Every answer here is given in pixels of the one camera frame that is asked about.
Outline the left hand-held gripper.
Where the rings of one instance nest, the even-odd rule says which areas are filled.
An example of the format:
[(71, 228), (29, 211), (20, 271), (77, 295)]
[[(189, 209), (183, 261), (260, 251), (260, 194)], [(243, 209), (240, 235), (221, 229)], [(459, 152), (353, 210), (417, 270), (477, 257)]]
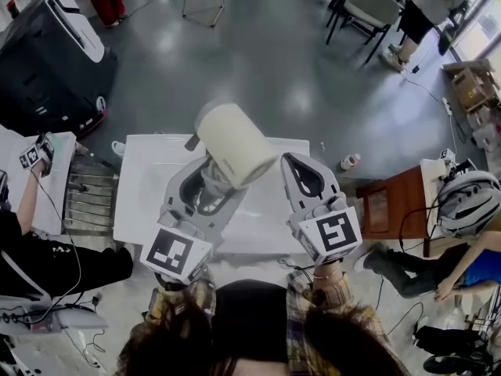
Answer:
[(203, 213), (197, 211), (205, 187), (201, 172), (209, 161), (200, 157), (171, 178), (159, 215), (142, 229), (141, 263), (176, 283), (191, 284), (207, 265), (248, 191), (232, 188), (216, 197), (204, 190)]

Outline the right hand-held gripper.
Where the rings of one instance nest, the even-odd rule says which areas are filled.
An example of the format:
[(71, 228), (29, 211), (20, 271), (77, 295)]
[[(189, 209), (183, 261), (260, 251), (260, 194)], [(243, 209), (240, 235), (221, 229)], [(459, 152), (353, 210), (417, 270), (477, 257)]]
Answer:
[[(280, 159), (286, 195), (294, 211), (287, 225), (315, 265), (336, 262), (362, 244), (354, 207), (349, 206), (332, 171), (298, 153)], [(324, 199), (310, 208), (306, 198)]]

